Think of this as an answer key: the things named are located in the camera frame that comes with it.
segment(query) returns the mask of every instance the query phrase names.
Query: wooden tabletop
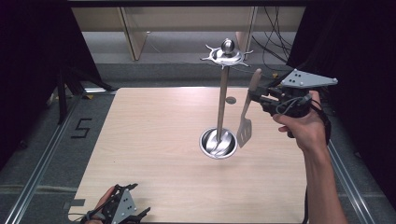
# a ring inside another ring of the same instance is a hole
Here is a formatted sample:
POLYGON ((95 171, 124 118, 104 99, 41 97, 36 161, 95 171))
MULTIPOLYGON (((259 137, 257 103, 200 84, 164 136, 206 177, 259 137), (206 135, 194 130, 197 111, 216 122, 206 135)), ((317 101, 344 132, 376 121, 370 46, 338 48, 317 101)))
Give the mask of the wooden tabletop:
MULTIPOLYGON (((236 133, 247 88, 228 88, 223 127, 236 133)), ((199 147, 217 125, 219 88, 120 89, 108 112, 75 199, 87 213, 112 185, 137 183, 132 197, 143 221, 170 223, 301 223, 304 158, 295 140, 252 102, 251 139, 228 159, 199 147)))

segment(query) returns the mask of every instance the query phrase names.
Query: spatula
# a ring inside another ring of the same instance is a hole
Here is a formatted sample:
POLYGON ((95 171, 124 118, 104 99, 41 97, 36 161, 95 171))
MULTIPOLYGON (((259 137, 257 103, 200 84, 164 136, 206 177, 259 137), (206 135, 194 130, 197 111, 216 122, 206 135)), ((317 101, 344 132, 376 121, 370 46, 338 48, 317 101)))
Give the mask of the spatula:
MULTIPOLYGON (((261 77, 262 77, 262 70, 260 68, 258 68, 256 70, 256 72, 254 72, 254 74, 250 80, 250 84, 248 85, 248 89, 250 91, 255 91, 257 89, 257 87, 259 86, 261 77)), ((250 105, 250 101, 251 101, 250 96, 247 93, 247 99, 245 100, 245 105, 242 110, 241 121, 239 123, 238 132, 236 133, 236 139, 238 141, 239 147, 241 147, 241 148, 251 138, 251 135, 252 135, 251 120, 245 118, 245 115, 248 112, 248 107, 250 105)))

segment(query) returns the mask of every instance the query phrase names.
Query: metal pole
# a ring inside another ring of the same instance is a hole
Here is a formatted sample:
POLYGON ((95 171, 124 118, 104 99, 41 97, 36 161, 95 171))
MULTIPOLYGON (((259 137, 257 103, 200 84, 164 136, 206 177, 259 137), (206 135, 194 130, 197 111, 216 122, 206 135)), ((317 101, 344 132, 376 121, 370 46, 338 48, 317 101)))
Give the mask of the metal pole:
POLYGON ((218 128, 216 133, 216 139, 218 140, 218 143, 221 141, 222 124, 223 124, 224 109, 225 109, 225 98, 227 96, 227 82, 228 82, 229 72, 230 72, 229 66, 224 66, 224 68, 221 70, 218 128))

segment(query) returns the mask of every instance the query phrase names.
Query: forearm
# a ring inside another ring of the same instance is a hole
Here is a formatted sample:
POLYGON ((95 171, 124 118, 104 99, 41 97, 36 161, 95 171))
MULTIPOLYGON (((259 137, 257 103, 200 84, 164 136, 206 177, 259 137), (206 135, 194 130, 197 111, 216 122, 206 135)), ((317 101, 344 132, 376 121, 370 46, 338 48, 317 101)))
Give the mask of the forearm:
POLYGON ((310 152, 304 153, 310 223, 347 223, 338 199, 328 149, 322 147, 310 152))

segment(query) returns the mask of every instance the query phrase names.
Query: black strap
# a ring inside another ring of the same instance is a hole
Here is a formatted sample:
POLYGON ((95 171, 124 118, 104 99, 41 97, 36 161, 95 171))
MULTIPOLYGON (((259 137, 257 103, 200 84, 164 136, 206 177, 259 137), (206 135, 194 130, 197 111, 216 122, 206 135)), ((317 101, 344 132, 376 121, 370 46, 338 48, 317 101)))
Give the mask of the black strap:
MULTIPOLYGON (((317 103, 320 106, 320 103, 318 101, 315 101, 315 100, 312 100, 312 101, 317 103)), ((312 104, 311 104, 311 108, 319 114, 320 119, 323 121, 324 131, 326 134, 326 145, 329 145, 330 135, 332 133, 332 123, 330 122, 326 113, 324 113, 324 111, 321 108, 317 108, 316 106, 314 106, 312 104)))

